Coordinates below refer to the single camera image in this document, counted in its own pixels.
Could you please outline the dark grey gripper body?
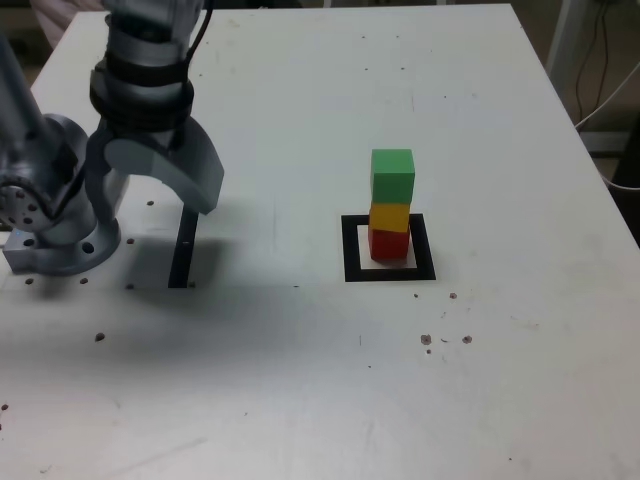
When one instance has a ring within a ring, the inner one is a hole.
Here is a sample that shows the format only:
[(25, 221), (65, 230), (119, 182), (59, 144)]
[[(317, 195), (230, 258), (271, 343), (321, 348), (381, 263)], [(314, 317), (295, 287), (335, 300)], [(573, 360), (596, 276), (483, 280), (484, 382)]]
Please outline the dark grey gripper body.
[(166, 131), (127, 130), (118, 127), (113, 122), (102, 119), (98, 129), (107, 133), (106, 145), (116, 149), (126, 149), (131, 145), (150, 149), (179, 149), (187, 137), (187, 129), (194, 124), (193, 119), (187, 119), (176, 128)]

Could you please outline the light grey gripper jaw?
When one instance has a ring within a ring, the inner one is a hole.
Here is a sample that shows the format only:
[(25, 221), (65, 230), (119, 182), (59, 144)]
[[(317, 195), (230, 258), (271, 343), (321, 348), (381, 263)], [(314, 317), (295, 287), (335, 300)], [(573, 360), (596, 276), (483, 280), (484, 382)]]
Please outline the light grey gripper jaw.
[(195, 212), (207, 215), (217, 206), (224, 168), (211, 139), (196, 120), (187, 129), (186, 141), (179, 149), (107, 146), (106, 160), (125, 174), (162, 182)]

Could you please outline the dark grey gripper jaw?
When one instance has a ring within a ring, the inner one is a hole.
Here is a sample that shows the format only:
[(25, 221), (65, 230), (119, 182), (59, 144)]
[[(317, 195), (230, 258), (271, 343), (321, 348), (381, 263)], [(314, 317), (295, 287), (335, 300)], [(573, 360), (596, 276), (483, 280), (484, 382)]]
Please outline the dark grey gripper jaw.
[(112, 168), (106, 147), (114, 139), (108, 127), (98, 127), (89, 137), (84, 165), (85, 189), (98, 222), (118, 229), (117, 212), (128, 187), (129, 176)]

